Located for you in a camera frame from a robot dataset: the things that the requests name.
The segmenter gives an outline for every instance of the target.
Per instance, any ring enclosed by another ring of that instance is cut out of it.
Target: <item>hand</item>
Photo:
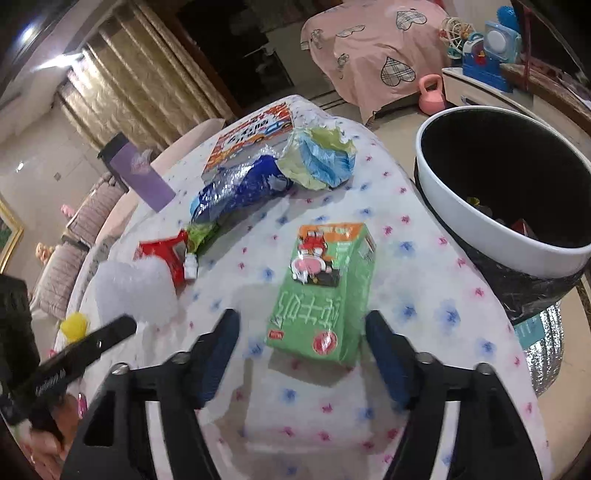
[[[70,394],[54,407],[51,416],[64,436],[61,444],[49,432],[33,428],[21,442],[21,449],[43,480],[59,480],[61,466],[70,451],[78,428],[78,401]]]

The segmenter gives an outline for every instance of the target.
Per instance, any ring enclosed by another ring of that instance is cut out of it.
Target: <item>ceiling light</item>
[[[25,43],[35,33],[35,27],[28,27],[21,35],[21,41]]]
[[[82,53],[58,55],[57,57],[39,65],[36,70],[48,69],[50,67],[71,67],[83,56],[84,55]]]

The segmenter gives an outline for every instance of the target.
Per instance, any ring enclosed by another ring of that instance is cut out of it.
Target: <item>green snack packet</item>
[[[354,365],[374,263],[375,243],[364,223],[302,226],[267,345]]]

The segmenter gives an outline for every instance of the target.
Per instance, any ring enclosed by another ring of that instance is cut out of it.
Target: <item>round table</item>
[[[339,127],[345,141],[353,140],[358,151],[353,178],[333,191],[294,188],[225,225],[200,258],[197,280],[180,293],[181,313],[162,327],[140,324],[133,338],[92,365],[84,378],[88,398],[114,363],[159,364],[190,349],[225,308],[234,308],[241,314],[241,337],[216,398],[199,413],[221,477],[383,478],[407,416],[389,399],[367,349],[362,345],[361,362],[353,370],[327,366],[319,378],[316,367],[264,344],[298,228],[364,222],[378,256],[368,310],[380,310],[417,351],[431,352],[444,364],[493,365],[530,434],[544,477],[550,478],[550,454],[524,353],[481,275],[426,211],[374,134],[301,97],[281,101],[289,104],[296,127],[321,122]],[[140,203],[110,261],[131,263],[139,241],[176,236],[189,221],[190,202],[203,188],[200,175],[218,136],[165,175],[177,192],[167,207],[155,213]],[[99,324],[93,288],[91,282],[80,308],[91,328]],[[457,405],[448,404],[432,478],[447,475],[457,412]],[[155,447],[162,442],[157,408],[150,408],[149,417],[159,478],[171,478],[165,450]]]

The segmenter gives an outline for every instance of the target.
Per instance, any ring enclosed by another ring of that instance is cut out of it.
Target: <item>white bowl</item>
[[[584,267],[591,257],[591,244],[580,248],[563,248],[548,245],[528,238],[487,217],[466,203],[451,191],[432,171],[423,156],[421,141],[430,124],[444,115],[467,109],[486,109],[500,111],[506,115],[519,116],[528,122],[550,132],[562,140],[580,159],[591,176],[591,164],[568,140],[556,130],[526,115],[491,106],[461,106],[439,112],[422,124],[418,130],[415,146],[417,150],[418,178],[424,195],[453,232],[468,244],[478,249],[496,262],[513,270],[540,278],[560,278],[572,275]],[[502,142],[497,143],[502,149]],[[470,154],[462,151],[462,140],[458,139],[458,155]]]

